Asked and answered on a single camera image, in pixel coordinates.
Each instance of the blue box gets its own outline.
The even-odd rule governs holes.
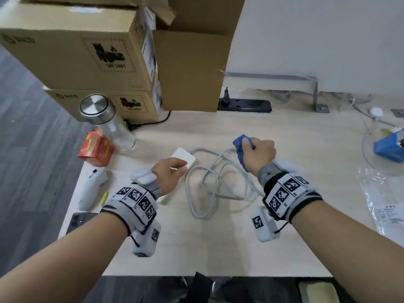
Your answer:
[[[373,146],[373,151],[384,158],[392,160],[396,163],[404,162],[404,148],[397,145],[404,139],[404,131],[390,134],[389,136],[376,141]]]

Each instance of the metal lid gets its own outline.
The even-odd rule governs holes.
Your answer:
[[[81,101],[80,113],[92,124],[103,124],[115,116],[115,107],[107,97],[92,94]]]

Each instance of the plastic bag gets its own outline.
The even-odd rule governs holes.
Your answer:
[[[389,178],[375,169],[360,169],[357,178],[377,231],[404,247],[404,203],[398,202]]]

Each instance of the white wall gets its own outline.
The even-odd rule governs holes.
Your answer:
[[[319,91],[404,94],[404,0],[246,0],[226,71],[316,76]]]

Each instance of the black phone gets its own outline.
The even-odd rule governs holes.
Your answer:
[[[79,226],[90,221],[97,215],[98,215],[97,213],[74,213],[72,219],[70,220],[68,231],[66,232],[66,234],[70,233],[71,231],[74,231]]]

